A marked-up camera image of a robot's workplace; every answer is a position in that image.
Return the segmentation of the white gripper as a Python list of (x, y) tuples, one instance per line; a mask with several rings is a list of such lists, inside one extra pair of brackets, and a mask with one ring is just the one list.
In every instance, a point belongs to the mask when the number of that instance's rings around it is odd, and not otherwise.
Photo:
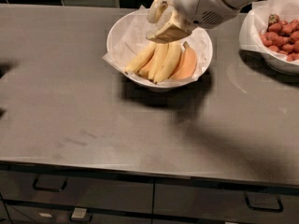
[(225, 0), (154, 0), (147, 20), (157, 24), (146, 38), (156, 43), (178, 41), (189, 36), (193, 26), (212, 29), (238, 13)]

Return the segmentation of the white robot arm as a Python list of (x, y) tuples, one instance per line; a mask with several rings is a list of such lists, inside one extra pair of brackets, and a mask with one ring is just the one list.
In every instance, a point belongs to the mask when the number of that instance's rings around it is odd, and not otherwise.
[(257, 0), (154, 0), (147, 20), (155, 25), (146, 38), (168, 43), (189, 36), (197, 27), (214, 28)]

